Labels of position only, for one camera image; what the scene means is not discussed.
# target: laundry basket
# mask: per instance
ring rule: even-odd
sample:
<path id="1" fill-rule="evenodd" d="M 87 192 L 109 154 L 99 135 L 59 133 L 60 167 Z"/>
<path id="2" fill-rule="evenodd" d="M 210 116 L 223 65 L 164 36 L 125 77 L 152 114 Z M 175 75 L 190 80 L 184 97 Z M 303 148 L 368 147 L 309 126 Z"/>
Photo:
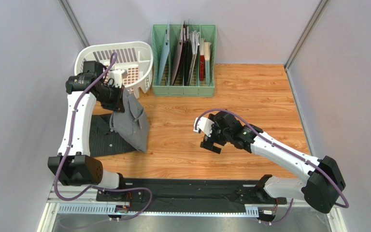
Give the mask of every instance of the laundry basket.
<path id="1" fill-rule="evenodd" d="M 110 64 L 110 56 L 117 53 L 114 68 L 127 70 L 128 76 L 123 84 L 136 98 L 140 97 L 139 88 L 146 93 L 153 81 L 153 51 L 151 46 L 144 42 L 110 43 L 93 45 L 83 49 L 78 54 L 74 66 L 74 75 L 83 71 L 83 62 L 96 60 L 104 65 Z"/>

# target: wooden tabletop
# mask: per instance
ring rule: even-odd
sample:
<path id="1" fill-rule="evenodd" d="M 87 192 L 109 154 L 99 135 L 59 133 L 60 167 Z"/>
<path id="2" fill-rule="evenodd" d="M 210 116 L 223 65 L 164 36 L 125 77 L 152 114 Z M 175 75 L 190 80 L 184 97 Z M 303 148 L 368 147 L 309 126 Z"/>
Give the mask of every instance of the wooden tabletop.
<path id="1" fill-rule="evenodd" d="M 203 134 L 193 132 L 202 112 L 233 111 L 270 136 L 308 154 L 308 148 L 282 65 L 216 64 L 212 98 L 155 97 L 152 89 L 139 98 L 148 114 L 147 153 L 138 151 L 97 158 L 108 171 L 124 177 L 260 179 L 265 174 L 294 177 L 263 157 L 231 144 L 221 154 L 200 148 Z M 93 114 L 107 114 L 99 102 Z"/>

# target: gray cloth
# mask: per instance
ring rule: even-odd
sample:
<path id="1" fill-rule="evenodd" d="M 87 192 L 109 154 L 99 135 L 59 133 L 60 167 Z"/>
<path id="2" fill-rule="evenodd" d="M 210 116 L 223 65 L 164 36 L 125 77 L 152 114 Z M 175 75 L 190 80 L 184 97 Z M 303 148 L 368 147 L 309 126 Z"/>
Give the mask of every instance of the gray cloth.
<path id="1" fill-rule="evenodd" d="M 110 129 L 111 114 L 91 117 L 89 146 L 91 157 L 108 156 L 135 151 L 119 133 Z"/>
<path id="2" fill-rule="evenodd" d="M 144 108 L 134 94 L 124 89 L 123 104 L 125 112 L 114 112 L 110 118 L 110 128 L 118 132 L 135 149 L 146 152 L 148 121 Z"/>

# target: file organizer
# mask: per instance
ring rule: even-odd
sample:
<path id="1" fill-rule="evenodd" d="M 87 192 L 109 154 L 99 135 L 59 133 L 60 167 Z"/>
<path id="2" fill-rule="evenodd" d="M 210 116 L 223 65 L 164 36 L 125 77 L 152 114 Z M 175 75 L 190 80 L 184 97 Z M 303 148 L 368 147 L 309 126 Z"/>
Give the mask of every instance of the file organizer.
<path id="1" fill-rule="evenodd" d="M 175 55 L 176 47 L 178 45 L 178 39 L 180 36 L 181 24 L 170 24 L 170 53 L 168 61 L 164 68 L 164 73 L 161 81 L 161 85 L 157 84 L 158 79 L 158 67 L 160 62 L 161 51 L 164 42 L 164 36 L 167 29 L 167 24 L 154 24 L 152 30 L 152 47 L 154 57 L 154 78 L 153 78 L 153 92 L 155 96 L 184 96 L 184 97 L 212 97 L 214 95 L 214 58 L 215 58 L 215 47 L 217 42 L 217 27 L 216 25 L 209 24 L 191 24 L 190 31 L 199 31 L 200 37 L 204 38 L 207 42 L 211 42 L 211 70 L 210 84 L 206 83 L 206 80 L 200 81 L 199 79 L 199 65 L 196 64 L 194 67 L 193 76 L 191 77 L 190 86 L 185 86 L 183 82 L 183 73 L 181 72 L 176 79 L 174 86 L 167 86 L 167 79 L 170 81 L 171 77 L 171 66 Z"/>

